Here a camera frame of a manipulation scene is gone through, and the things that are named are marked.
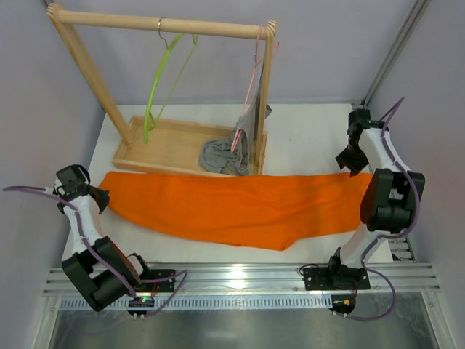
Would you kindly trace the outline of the orange trousers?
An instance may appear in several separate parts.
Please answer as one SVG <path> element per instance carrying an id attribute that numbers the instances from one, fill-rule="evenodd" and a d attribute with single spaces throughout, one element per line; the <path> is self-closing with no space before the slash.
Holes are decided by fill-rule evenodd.
<path id="1" fill-rule="evenodd" d="M 284 251 L 354 231 L 371 174 L 204 177 L 108 172 L 99 185 L 121 218 L 194 241 Z"/>

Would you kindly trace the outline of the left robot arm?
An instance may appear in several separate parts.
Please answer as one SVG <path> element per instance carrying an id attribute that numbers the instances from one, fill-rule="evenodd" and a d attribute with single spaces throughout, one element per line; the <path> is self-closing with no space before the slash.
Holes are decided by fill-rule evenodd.
<path id="1" fill-rule="evenodd" d="M 138 254 L 128 256 L 103 233 L 100 215 L 110 202 L 107 190 L 91 185 L 90 175 L 80 164 L 56 172 L 53 194 L 59 210 L 70 222 L 71 256 L 62 269 L 91 308 L 100 312 L 124 295 L 134 296 L 150 269 Z"/>

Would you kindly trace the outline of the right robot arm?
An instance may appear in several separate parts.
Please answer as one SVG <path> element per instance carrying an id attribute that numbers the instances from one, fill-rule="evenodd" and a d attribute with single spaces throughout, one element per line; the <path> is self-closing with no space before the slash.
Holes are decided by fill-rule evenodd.
<path id="1" fill-rule="evenodd" d="M 335 289 L 360 288 L 368 280 L 365 262 L 386 240 L 408 234 L 418 219 L 426 180 L 392 144 L 388 123 L 394 113 L 391 108 L 379 120 L 366 108 L 349 113 L 348 145 L 336 162 L 352 176 L 370 167 L 372 178 L 360 204 L 361 224 L 329 260 L 326 274 Z"/>

